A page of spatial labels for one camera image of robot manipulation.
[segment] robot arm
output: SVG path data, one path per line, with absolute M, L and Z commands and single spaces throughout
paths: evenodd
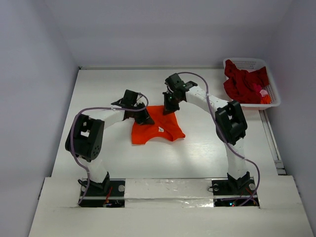
M 247 123 L 239 102 L 228 102 L 213 95 L 207 95 L 196 83 L 192 81 L 184 83 L 178 74 L 167 78 L 165 84 L 168 91 L 164 93 L 164 114 L 179 110 L 179 103 L 183 100 L 210 113 L 207 102 L 209 100 L 212 113 L 226 139 L 228 180 L 233 189 L 240 189 L 249 181 L 250 175 L 245 160 L 237 157 L 228 147 L 228 143 L 230 143 L 232 149 L 243 156 L 243 138 Z
M 124 97 L 112 105 L 119 108 L 108 108 L 90 112 L 89 115 L 79 115 L 74 127 L 75 154 L 80 162 L 88 167 L 90 173 L 90 188 L 97 193 L 106 193 L 110 185 L 110 176 L 98 158 L 101 151 L 103 131 L 116 122 L 134 118 L 140 124 L 154 124 L 144 103 L 137 103 L 139 93 L 126 90 Z M 71 151 L 70 132 L 65 144 L 66 150 Z

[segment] white mounting board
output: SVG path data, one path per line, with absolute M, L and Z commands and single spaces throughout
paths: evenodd
M 109 106 L 121 98 L 126 89 L 148 96 L 150 105 L 163 104 L 164 80 L 181 70 L 80 70 L 61 137 L 52 177 L 86 177 L 65 150 L 72 121 L 83 108 Z M 203 76 L 210 93 L 228 100 L 223 88 L 222 69 L 189 70 Z M 192 75 L 181 75 L 184 81 L 203 82 Z M 208 178 L 227 176 L 227 157 L 223 143 L 215 133 L 211 116 L 186 102 L 176 112 L 186 138 L 169 142 L 154 138 L 144 146 L 131 144 L 132 119 L 114 124 L 104 131 L 99 157 L 111 178 Z M 262 175 L 277 175 L 269 143 L 258 111 L 244 111 L 248 123 L 245 155 L 256 162 Z M 251 175 L 255 168 L 247 164 Z
M 312 231 L 291 176 L 265 176 L 257 207 L 187 207 L 172 202 L 188 186 L 206 187 L 204 179 L 127 180 L 129 196 L 140 198 L 126 208 L 76 206 L 79 184 L 71 178 L 46 178 L 30 237 L 312 237 Z M 161 195 L 161 190 L 177 191 Z M 151 185 L 150 192 L 141 192 Z M 194 198 L 204 198 L 196 189 Z

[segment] orange shirt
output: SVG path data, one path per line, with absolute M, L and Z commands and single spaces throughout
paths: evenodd
M 163 115 L 163 105 L 148 106 L 147 111 L 155 124 L 138 125 L 134 123 L 132 144 L 144 145 L 154 137 L 163 137 L 171 142 L 186 137 L 178 125 L 175 113 Z

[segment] plastic laundry basket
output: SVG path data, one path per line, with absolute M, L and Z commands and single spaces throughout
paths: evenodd
M 224 68 L 226 67 L 226 60 L 231 60 L 238 69 L 247 70 L 249 72 L 258 70 L 262 67 L 266 67 L 268 79 L 269 79 L 269 85 L 265 86 L 263 89 L 268 92 L 268 94 L 271 97 L 271 103 L 270 104 L 241 104 L 244 108 L 253 108 L 258 110 L 265 110 L 270 107 L 279 106 L 281 103 L 280 96 L 277 92 L 277 87 L 274 82 L 274 79 L 272 77 L 272 74 L 269 70 L 268 65 L 265 63 L 265 61 L 261 59 L 256 58 L 225 58 Z

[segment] red clothing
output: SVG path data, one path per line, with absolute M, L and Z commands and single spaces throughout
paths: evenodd
M 144 145 L 154 137 L 163 137 L 171 142 L 178 138 L 186 137 L 178 125 L 175 113 L 163 115 L 163 108 L 163 105 L 147 107 L 147 111 L 155 124 L 138 125 L 134 123 L 132 128 L 132 144 Z
M 244 104 L 260 104 L 262 96 L 254 84 L 261 87 L 269 85 L 266 67 L 248 72 L 237 69 L 231 60 L 227 60 L 225 75 L 229 79 L 224 82 L 224 89 L 231 99 Z

